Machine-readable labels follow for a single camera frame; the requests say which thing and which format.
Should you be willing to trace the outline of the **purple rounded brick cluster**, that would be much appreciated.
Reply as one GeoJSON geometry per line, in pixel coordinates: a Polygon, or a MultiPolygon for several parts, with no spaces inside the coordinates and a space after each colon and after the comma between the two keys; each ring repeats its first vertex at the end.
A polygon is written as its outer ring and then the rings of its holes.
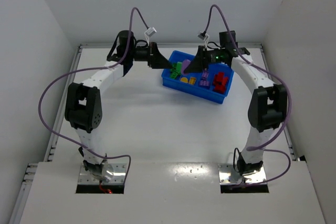
{"type": "Polygon", "coordinates": [[[188,59],[185,59],[185,60],[182,62],[182,65],[181,65],[181,74],[182,74],[182,75],[186,75],[186,73],[185,73],[185,69],[189,66],[190,63],[191,63],[191,61],[188,60],[188,59]]]}

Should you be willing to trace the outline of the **red rectangular duplo brick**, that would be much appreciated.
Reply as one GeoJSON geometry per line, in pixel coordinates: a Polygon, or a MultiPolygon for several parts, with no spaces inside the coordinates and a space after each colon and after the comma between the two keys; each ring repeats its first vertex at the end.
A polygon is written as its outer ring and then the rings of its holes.
{"type": "Polygon", "coordinates": [[[215,84],[213,91],[219,94],[224,94],[226,92],[226,83],[215,84]]]}

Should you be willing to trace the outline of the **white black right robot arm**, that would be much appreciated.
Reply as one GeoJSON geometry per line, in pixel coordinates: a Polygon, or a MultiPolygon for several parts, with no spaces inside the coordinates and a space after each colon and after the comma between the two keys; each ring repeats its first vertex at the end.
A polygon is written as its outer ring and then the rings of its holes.
{"type": "Polygon", "coordinates": [[[207,49],[208,35],[202,33],[205,44],[199,46],[189,68],[192,72],[207,70],[211,64],[229,66],[243,80],[251,93],[247,111],[250,131],[244,149],[234,167],[240,175],[260,171],[266,147],[283,131],[291,110],[290,93],[282,82],[275,83],[269,73],[254,64],[250,52],[239,47],[232,31],[220,34],[221,46],[207,49]]]}

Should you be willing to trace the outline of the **green sloped duplo brick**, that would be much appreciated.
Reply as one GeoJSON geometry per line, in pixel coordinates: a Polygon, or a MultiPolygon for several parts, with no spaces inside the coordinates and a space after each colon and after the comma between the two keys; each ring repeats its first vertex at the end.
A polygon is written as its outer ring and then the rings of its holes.
{"type": "Polygon", "coordinates": [[[170,78],[171,79],[176,79],[176,78],[178,78],[180,76],[180,72],[179,71],[177,71],[176,69],[171,69],[170,70],[170,78]]]}

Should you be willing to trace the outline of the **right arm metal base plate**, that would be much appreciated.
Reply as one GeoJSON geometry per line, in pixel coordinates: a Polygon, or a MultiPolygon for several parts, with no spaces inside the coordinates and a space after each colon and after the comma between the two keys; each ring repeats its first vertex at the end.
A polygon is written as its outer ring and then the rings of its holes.
{"type": "Polygon", "coordinates": [[[265,183],[266,173],[262,166],[260,171],[245,173],[240,175],[235,171],[233,164],[218,164],[219,183],[221,186],[248,185],[255,183],[265,183]]]}

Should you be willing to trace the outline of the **green brick cluster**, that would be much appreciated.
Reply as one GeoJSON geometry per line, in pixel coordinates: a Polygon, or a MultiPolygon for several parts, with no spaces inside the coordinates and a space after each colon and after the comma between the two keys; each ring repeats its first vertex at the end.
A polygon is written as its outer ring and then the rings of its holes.
{"type": "Polygon", "coordinates": [[[182,62],[177,62],[175,66],[175,72],[180,75],[181,74],[181,69],[182,69],[182,62]]]}

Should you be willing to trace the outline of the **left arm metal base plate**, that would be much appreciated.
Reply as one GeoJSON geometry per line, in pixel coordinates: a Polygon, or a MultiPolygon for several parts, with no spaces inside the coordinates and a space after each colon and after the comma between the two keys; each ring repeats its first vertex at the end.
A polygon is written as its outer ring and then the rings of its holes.
{"type": "Polygon", "coordinates": [[[104,185],[120,186],[124,184],[127,164],[108,163],[102,169],[101,175],[93,174],[86,170],[84,165],[81,166],[78,176],[78,185],[99,185],[102,181],[104,185]]]}

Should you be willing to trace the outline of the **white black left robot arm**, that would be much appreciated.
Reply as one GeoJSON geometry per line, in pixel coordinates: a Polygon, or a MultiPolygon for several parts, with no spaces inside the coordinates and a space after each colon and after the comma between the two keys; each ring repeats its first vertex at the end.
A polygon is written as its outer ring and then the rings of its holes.
{"type": "Polygon", "coordinates": [[[143,46],[137,46],[133,32],[123,30],[118,33],[103,69],[68,87],[65,119],[79,136],[85,170],[100,182],[107,182],[113,175],[97,130],[103,116],[101,96],[129,72],[135,61],[147,62],[152,69],[174,69],[155,42],[146,40],[143,46]]]}

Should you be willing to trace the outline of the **yellow rounded duplo brick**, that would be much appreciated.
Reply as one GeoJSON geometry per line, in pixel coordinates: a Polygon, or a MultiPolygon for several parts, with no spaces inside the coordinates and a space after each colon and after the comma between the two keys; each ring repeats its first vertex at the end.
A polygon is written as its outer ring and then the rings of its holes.
{"type": "Polygon", "coordinates": [[[189,83],[189,79],[188,79],[187,77],[182,77],[182,78],[180,79],[180,81],[181,81],[182,83],[189,83]]]}

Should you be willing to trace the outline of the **purple rounded duplo brick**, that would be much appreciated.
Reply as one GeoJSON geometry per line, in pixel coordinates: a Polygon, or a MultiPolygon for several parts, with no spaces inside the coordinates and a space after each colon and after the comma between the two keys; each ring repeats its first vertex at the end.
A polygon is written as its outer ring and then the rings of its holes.
{"type": "Polygon", "coordinates": [[[207,70],[204,70],[202,75],[201,75],[201,80],[207,81],[208,76],[209,76],[209,72],[207,70]]]}

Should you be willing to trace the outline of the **red rounded duplo brick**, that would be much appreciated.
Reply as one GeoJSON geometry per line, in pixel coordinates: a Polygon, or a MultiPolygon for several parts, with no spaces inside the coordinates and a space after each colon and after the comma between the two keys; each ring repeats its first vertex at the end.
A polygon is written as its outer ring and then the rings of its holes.
{"type": "Polygon", "coordinates": [[[218,72],[217,74],[214,75],[213,79],[213,85],[226,85],[228,82],[229,77],[225,75],[224,72],[218,72]]]}

